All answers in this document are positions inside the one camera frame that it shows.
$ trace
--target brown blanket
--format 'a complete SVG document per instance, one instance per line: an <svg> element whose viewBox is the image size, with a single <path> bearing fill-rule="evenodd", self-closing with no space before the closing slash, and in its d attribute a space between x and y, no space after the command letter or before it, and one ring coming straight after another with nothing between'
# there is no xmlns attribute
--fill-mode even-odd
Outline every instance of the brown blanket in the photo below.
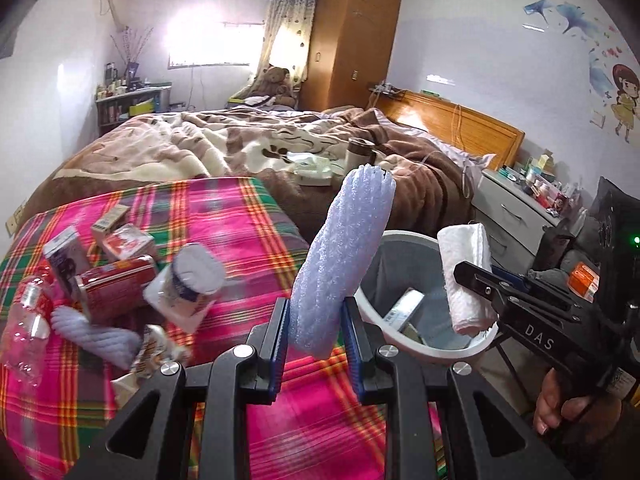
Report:
<svg viewBox="0 0 640 480"><path fill-rule="evenodd" d="M380 125L373 110L287 116L249 107L132 118L60 166L33 193L22 218L153 182L249 175L264 182L310 242L338 189L299 186L287 153L314 153L340 170L350 137L375 143L376 163L396 180L388 229L435 236L469 220L462 170L428 140Z"/></svg>

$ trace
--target drawer handle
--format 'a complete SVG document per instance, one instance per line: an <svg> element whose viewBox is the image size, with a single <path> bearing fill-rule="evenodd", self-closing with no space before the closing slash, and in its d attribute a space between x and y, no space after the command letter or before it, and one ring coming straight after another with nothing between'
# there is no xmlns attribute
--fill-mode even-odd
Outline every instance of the drawer handle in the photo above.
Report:
<svg viewBox="0 0 640 480"><path fill-rule="evenodd" d="M502 247L504 247L505 249L507 248L507 244L503 244L500 240L498 240L498 238L496 238L493 235L489 235L489 238L491 238L491 240L493 240L494 242L496 242L498 245L501 245Z"/></svg>
<svg viewBox="0 0 640 480"><path fill-rule="evenodd" d="M522 216L516 215L516 213L514 213L513 211L509 211L509 208L504 204L500 204L500 205L502 206L502 209L504 209L507 213L509 213L514 218L517 218L519 222L522 222Z"/></svg>

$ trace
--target girl wall decal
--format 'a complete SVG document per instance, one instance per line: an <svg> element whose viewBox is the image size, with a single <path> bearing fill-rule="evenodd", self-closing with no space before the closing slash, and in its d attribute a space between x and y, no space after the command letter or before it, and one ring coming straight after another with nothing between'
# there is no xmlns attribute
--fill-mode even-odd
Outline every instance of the girl wall decal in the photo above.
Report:
<svg viewBox="0 0 640 480"><path fill-rule="evenodd" d="M629 142L629 131L634 129L634 115L640 118L640 109L638 109L640 81L628 66L617 64L613 67L613 82L618 87L616 104L611 105L613 114L618 120L616 135L620 135L620 128L624 126L625 140Z"/></svg>

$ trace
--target white wall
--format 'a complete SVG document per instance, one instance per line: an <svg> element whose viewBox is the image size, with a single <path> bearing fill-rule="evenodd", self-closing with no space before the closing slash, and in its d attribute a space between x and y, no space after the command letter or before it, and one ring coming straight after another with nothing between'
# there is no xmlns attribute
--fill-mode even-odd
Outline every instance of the white wall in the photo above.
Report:
<svg viewBox="0 0 640 480"><path fill-rule="evenodd" d="M127 0L128 23L133 28L154 27L146 49L140 55L138 75L153 82L171 81L171 102L188 102L191 92L191 68L169 70L166 41L170 22L184 9L210 6L216 21L262 23L268 0ZM185 30L185 36L198 34ZM223 108L228 98L247 84L250 69L246 66L206 66L193 70L191 105L196 110Z"/></svg>
<svg viewBox="0 0 640 480"><path fill-rule="evenodd" d="M97 138L95 86L110 57L100 0L39 0L0 60L0 256L4 222L67 157Z"/></svg>
<svg viewBox="0 0 640 480"><path fill-rule="evenodd" d="M523 149L533 156L550 149L558 176L564 182L581 178L587 195L595 195L603 175L640 196L640 120L632 132L635 147L616 137L610 104L617 89L611 100L590 93L588 52L594 40L575 28L563 34L566 20L557 11L545 11L548 24L540 14L527 15L523 7L536 1L402 0L388 81L438 92L523 130ZM597 23L611 24L596 0L550 1L575 4ZM618 43L624 63L640 75L624 40ZM622 62L601 61L608 64L609 76L612 64ZM455 86L428 82L429 74ZM603 129L590 123L594 108L608 115Z"/></svg>

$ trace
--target wastebasket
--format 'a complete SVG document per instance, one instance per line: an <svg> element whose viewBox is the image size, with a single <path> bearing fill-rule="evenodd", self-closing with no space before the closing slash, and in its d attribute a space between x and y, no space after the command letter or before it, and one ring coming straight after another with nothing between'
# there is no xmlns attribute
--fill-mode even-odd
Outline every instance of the wastebasket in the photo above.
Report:
<svg viewBox="0 0 640 480"><path fill-rule="evenodd" d="M425 341L424 345L383 320L409 287L425 296L410 320ZM438 241L418 233L385 231L355 298L362 319L378 325L387 343L424 362L473 363L498 332L496 324L475 338L453 332Z"/></svg>

